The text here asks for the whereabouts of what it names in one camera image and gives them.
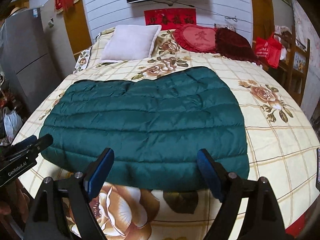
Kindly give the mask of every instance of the white pillow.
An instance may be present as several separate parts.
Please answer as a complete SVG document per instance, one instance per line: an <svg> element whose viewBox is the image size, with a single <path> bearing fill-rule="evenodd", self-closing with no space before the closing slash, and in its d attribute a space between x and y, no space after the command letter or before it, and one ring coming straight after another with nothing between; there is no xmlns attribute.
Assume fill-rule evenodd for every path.
<svg viewBox="0 0 320 240"><path fill-rule="evenodd" d="M151 57L161 25L118 25L104 47L101 62L120 62Z"/></svg>

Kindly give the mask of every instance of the floral bedsheet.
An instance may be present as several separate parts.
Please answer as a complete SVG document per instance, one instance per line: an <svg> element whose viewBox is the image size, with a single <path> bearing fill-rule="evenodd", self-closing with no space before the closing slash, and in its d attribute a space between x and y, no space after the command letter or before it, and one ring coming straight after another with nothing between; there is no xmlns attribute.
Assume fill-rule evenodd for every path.
<svg viewBox="0 0 320 240"><path fill-rule="evenodd" d="M249 179L269 179L284 218L291 225L313 203L319 192L316 181L316 148L320 147L309 121L289 94L259 66L234 61L219 54L186 51L175 42L173 31L162 31L153 57L119 63L100 63L99 58L114 29L97 37L84 51L75 71L36 109L14 143L39 135L44 120L64 91L74 82L89 80L154 80L194 66L206 66L230 87L244 116L250 163ZM42 156L20 177L34 197L42 180L71 174ZM65 212L70 230L79 234L68 200ZM243 200L230 239L240 231L247 200ZM163 192L104 184L90 206L108 239L194 240L203 239L220 208L209 190Z"/></svg>

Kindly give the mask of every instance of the red shopping bag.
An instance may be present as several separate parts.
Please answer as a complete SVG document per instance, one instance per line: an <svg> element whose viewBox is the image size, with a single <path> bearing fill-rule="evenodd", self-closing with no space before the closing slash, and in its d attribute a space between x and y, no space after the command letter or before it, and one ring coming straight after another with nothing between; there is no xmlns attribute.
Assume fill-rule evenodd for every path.
<svg viewBox="0 0 320 240"><path fill-rule="evenodd" d="M277 68L279 65L282 44L273 38L273 34L267 40L257 37L256 40L256 55L266 58L268 64Z"/></svg>

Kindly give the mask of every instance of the plaid pattern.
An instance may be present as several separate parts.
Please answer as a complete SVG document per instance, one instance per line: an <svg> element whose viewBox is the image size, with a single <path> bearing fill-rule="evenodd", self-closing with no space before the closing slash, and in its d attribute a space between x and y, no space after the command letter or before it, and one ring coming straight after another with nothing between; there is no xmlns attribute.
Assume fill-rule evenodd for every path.
<svg viewBox="0 0 320 240"><path fill-rule="evenodd" d="M158 42L165 39L166 32L159 34ZM89 80L131 80L146 68L156 65L147 58L144 60L124 61L111 65L99 63L105 44L111 38L112 30L107 30L97 37L97 42L90 48L90 60L81 71L69 75L52 94L34 111L21 128L14 143L33 134L39 135L46 116L58 102L63 92L74 82ZM157 59L156 47L152 59ZM269 179L278 199L286 227L291 225L313 203L319 192L316 182L316 148L320 147L318 138L308 119L289 94L260 67L249 62L233 61L219 54L201 54L180 49L174 55L162 55L162 58L179 57L187 62L188 67L206 66L230 87L239 102L244 116L250 162L249 179L257 180L261 176ZM175 71L186 67L177 66ZM281 100L290 105L293 118L284 122L275 114L276 121L268 121L268 112L263 110L264 103L253 95L249 88L239 82L256 82L278 89ZM67 171L37 158L38 164L20 177L22 184L34 197L47 176L61 179ZM202 239L216 217L220 203L209 190L198 191L199 201L194 214L179 214L172 211L163 199L163 192L153 190L152 194L160 201L160 211L153 222L150 239L165 239L186 236L187 239ZM244 219L247 200L243 200L230 239L236 239Z"/></svg>

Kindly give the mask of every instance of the wooden chair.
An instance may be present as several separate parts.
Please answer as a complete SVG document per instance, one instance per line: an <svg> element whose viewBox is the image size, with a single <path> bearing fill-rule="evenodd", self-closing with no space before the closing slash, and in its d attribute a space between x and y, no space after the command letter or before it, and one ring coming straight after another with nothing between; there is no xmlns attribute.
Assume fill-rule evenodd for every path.
<svg viewBox="0 0 320 240"><path fill-rule="evenodd" d="M283 35L275 34L279 36L282 40L288 42L291 47L289 53L289 63L286 64L284 61L279 61L279 67L283 71L281 86L289 93L290 96L301 106L304 89L306 86L308 68L309 68L309 58L310 58L310 40L308 39L307 51L304 51L296 46L296 30L292 26L292 38L284 37ZM303 72L293 68L295 52L306 58L306 63L303 67Z"/></svg>

